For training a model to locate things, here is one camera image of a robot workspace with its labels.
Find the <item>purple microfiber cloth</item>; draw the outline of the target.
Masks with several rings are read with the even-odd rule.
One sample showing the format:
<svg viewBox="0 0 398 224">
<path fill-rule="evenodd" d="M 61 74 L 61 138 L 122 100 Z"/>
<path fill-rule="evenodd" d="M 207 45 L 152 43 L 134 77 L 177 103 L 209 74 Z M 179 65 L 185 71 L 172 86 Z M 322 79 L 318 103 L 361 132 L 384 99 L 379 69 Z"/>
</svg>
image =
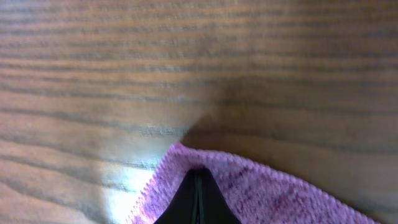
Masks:
<svg viewBox="0 0 398 224">
<path fill-rule="evenodd" d="M 131 210 L 128 223 L 154 223 L 186 173 L 209 169 L 241 223 L 371 223 L 366 215 L 292 175 L 220 151 L 174 144 Z"/>
</svg>

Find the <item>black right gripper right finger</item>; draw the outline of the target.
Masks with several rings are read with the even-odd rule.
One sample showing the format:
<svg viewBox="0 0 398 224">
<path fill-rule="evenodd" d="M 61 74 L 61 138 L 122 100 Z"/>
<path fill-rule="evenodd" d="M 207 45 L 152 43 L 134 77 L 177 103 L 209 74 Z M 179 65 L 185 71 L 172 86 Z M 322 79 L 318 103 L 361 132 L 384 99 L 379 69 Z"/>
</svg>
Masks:
<svg viewBox="0 0 398 224">
<path fill-rule="evenodd" d="M 231 211 L 209 169 L 198 170 L 199 224 L 241 224 Z"/>
</svg>

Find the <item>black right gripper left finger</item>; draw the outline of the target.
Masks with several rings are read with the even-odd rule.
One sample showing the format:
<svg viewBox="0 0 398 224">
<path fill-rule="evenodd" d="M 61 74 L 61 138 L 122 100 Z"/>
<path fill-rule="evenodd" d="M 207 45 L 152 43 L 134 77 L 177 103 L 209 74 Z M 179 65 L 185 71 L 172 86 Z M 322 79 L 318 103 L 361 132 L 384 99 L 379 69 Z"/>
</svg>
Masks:
<svg viewBox="0 0 398 224">
<path fill-rule="evenodd" d="M 190 170 L 179 185 L 172 201 L 155 224 L 198 223 L 198 171 Z"/>
</svg>

